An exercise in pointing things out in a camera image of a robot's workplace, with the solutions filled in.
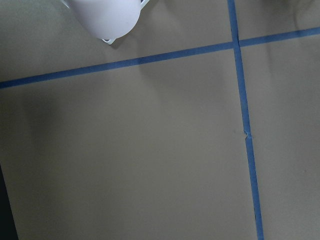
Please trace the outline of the white cup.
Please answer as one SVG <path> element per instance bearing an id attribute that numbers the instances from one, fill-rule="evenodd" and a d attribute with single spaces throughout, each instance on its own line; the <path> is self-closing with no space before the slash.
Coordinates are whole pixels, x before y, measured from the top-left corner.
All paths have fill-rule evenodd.
<path id="1" fill-rule="evenodd" d="M 81 26 L 111 45 L 137 24 L 147 0 L 63 0 Z"/>

